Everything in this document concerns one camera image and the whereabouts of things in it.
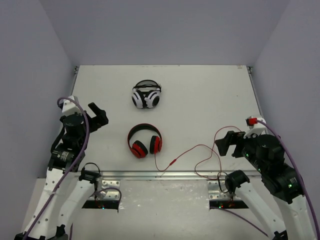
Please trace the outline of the red black headphones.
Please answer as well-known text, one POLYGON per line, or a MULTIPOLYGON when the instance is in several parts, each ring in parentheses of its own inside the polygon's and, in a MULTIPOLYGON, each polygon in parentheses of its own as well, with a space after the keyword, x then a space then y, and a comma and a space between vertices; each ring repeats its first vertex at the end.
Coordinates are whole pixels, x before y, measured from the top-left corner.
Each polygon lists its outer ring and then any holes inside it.
POLYGON ((149 123, 140 123, 131 128, 127 135, 127 144, 131 153, 136 156, 138 159, 145 158, 148 153, 155 155, 156 153, 162 150, 163 140, 160 131, 149 123), (133 144, 130 144, 130 140, 134 134, 139 131, 148 130, 155 132, 156 135, 153 135, 150 139, 149 149, 139 140, 136 140, 133 144))

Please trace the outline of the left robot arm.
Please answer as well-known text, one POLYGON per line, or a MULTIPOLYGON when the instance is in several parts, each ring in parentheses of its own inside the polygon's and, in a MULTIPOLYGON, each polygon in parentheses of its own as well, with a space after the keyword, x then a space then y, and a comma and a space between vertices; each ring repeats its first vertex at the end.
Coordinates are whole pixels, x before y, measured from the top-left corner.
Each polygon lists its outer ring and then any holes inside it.
POLYGON ((69 240, 73 220, 86 200, 98 189, 98 172, 82 169, 89 136, 109 123, 105 110, 91 102, 94 117, 81 108, 76 99, 64 98, 62 129, 50 149, 46 179, 37 207, 25 230, 16 240, 69 240))

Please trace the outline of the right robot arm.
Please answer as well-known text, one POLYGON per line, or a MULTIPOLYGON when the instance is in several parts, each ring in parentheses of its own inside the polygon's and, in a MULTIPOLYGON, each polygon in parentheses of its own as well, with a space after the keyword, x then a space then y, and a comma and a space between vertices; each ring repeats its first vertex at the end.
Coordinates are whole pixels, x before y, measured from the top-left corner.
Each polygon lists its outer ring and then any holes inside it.
POLYGON ((220 156, 234 145, 234 158, 244 157, 260 173, 261 181, 273 196, 281 218, 267 206, 255 191, 249 177, 236 170, 228 174, 224 184, 230 194, 239 197, 264 227, 270 240, 318 240, 307 206, 307 194, 297 171, 285 163, 285 150, 273 135, 246 138, 244 132, 228 131, 215 144, 220 156))

